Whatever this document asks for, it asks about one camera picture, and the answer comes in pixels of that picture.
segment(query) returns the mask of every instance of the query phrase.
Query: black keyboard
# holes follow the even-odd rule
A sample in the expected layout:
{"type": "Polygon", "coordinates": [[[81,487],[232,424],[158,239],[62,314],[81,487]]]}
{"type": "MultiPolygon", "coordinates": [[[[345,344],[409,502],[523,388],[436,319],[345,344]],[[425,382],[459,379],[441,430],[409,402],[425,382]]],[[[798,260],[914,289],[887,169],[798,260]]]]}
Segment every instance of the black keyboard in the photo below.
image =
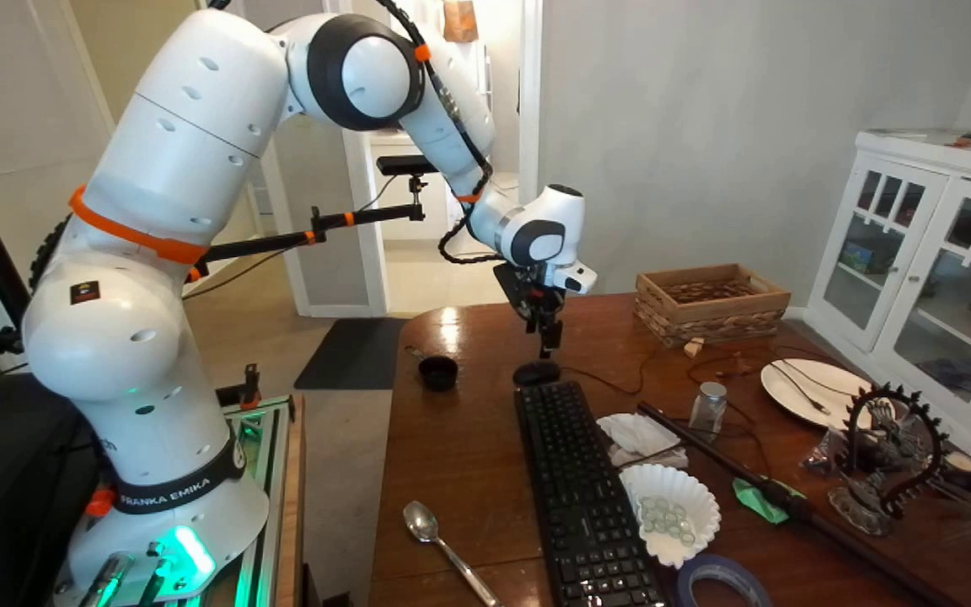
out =
{"type": "Polygon", "coordinates": [[[516,388],[554,605],[655,607],[659,561],[577,382],[516,388]]]}

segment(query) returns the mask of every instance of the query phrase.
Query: cabinet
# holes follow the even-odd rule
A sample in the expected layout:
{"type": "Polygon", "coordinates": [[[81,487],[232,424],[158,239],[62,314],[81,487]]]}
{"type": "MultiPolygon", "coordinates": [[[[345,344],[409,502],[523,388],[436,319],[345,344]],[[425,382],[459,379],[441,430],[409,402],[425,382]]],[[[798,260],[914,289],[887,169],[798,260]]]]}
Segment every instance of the cabinet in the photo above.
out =
{"type": "Polygon", "coordinates": [[[870,379],[920,393],[971,451],[971,152],[857,136],[809,323],[870,379]]]}

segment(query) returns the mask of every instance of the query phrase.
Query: metal spoon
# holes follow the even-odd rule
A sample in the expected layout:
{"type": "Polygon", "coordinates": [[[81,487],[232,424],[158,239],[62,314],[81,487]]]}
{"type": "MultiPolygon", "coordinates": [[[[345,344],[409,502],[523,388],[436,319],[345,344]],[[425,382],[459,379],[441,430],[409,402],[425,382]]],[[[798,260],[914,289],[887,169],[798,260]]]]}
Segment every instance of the metal spoon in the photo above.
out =
{"type": "Polygon", "coordinates": [[[459,553],[441,540],[437,516],[431,511],[425,511],[425,502],[418,502],[418,500],[405,502],[405,523],[418,545],[441,547],[441,553],[453,561],[453,566],[462,573],[462,580],[478,593],[478,600],[496,607],[496,597],[488,593],[481,578],[474,578],[474,569],[470,565],[462,565],[459,553]]]}
{"type": "Polygon", "coordinates": [[[772,362],[772,367],[798,393],[798,397],[809,404],[809,408],[816,408],[818,414],[830,414],[825,408],[823,408],[823,402],[816,402],[787,367],[778,367],[778,362],[772,362]]]}
{"type": "Polygon", "coordinates": [[[806,382],[813,382],[813,384],[818,384],[818,388],[825,388],[825,393],[835,393],[835,394],[848,394],[848,397],[854,397],[857,393],[842,393],[842,388],[835,388],[835,384],[825,384],[825,382],[818,382],[818,379],[813,379],[813,376],[806,376],[802,367],[797,367],[790,357],[778,357],[777,366],[787,366],[790,370],[797,370],[797,376],[802,376],[806,382]]]}

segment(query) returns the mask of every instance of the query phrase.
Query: green light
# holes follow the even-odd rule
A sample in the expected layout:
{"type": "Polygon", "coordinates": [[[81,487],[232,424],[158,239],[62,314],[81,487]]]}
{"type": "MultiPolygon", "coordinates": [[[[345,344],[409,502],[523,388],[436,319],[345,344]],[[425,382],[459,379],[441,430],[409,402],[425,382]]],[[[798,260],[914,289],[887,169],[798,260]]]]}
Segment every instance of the green light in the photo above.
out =
{"type": "Polygon", "coordinates": [[[117,593],[120,580],[115,578],[109,586],[100,586],[100,597],[98,605],[115,605],[115,593],[117,593]]]}
{"type": "Polygon", "coordinates": [[[177,527],[177,540],[185,550],[185,558],[191,561],[191,569],[199,578],[213,578],[217,561],[208,558],[208,550],[203,547],[203,540],[196,540],[196,532],[188,527],[177,527]]]}
{"type": "Polygon", "coordinates": [[[236,583],[236,607],[252,607],[249,583],[243,578],[236,583]]]}

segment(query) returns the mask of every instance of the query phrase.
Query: metal gear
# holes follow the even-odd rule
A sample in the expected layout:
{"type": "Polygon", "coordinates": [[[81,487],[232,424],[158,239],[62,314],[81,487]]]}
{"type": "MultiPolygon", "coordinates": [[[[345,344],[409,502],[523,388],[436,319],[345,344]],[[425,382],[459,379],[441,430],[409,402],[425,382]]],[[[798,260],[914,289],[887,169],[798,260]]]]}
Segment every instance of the metal gear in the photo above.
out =
{"type": "Polygon", "coordinates": [[[854,394],[842,473],[870,487],[879,511],[899,520],[909,491],[936,473],[944,441],[920,393],[879,384],[854,394]]]}

